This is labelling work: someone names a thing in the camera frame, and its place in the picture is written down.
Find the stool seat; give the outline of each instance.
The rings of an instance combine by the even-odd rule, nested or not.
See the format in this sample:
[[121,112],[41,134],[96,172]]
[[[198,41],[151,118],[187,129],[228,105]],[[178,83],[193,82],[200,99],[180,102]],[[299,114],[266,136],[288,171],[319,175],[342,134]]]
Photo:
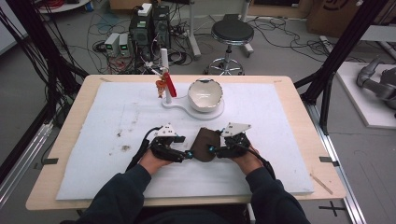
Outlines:
[[212,36],[229,45],[246,45],[254,36],[253,28],[240,20],[223,20],[212,27]]

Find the black sleeve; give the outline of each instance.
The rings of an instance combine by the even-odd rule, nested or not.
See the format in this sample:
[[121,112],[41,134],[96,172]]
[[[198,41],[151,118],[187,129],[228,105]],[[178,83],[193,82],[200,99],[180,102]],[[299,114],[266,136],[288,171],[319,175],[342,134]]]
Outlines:
[[264,167],[252,171],[246,179],[253,193],[251,206],[257,224],[309,223],[297,200]]
[[93,198],[77,223],[133,223],[140,213],[151,176],[137,164],[113,176]]

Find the person's hand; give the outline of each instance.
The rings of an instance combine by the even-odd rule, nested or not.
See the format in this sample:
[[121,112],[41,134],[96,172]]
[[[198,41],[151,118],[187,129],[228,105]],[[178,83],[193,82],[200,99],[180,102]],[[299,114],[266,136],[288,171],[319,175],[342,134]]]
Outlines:
[[165,161],[155,157],[154,154],[152,154],[151,149],[149,149],[145,155],[143,155],[139,162],[139,164],[143,166],[150,175],[154,175],[161,167],[170,163],[172,163],[172,161]]
[[[253,146],[250,146],[249,149],[259,153],[259,151],[255,149]],[[236,162],[236,164],[238,164],[239,168],[241,168],[242,172],[245,175],[248,175],[250,174],[250,172],[262,167],[262,162],[250,152],[247,152],[245,155],[241,157],[231,158],[231,160]]]

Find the white mat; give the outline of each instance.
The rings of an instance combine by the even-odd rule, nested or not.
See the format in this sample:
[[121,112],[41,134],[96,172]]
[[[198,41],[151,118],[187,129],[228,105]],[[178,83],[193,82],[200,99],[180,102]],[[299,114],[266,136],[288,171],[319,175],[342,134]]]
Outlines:
[[[387,107],[372,91],[356,84],[359,71],[366,65],[367,63],[343,63],[338,69],[341,83],[367,127],[396,129],[396,110]],[[379,64],[371,79],[379,82],[382,72],[393,67],[395,65]]]
[[[286,190],[313,192],[274,85],[220,85],[225,111],[217,119],[200,121],[181,109],[164,109],[154,83],[103,83],[67,163],[57,199],[92,199],[114,174],[125,171],[146,132],[168,122],[178,135],[186,136],[183,144],[172,145],[183,151],[190,149],[201,127],[220,130],[228,122],[251,124],[247,137],[273,164]],[[177,94],[186,95],[189,86],[177,83]],[[185,160],[165,166],[145,191],[147,198],[249,194],[245,176],[229,159]]]

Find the dark sweatshirt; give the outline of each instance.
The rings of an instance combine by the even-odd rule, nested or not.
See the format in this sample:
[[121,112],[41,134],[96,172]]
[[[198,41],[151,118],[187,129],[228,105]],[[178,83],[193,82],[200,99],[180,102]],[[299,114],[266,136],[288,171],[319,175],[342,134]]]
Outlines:
[[[150,180],[150,174],[139,164],[125,174],[115,175],[99,190],[76,223],[135,223],[145,200],[143,192]],[[273,180],[265,168],[254,170],[246,180],[253,193],[251,205],[257,224],[309,223],[297,200],[283,189],[279,180]],[[139,223],[229,222],[210,210],[176,209],[153,214]]]

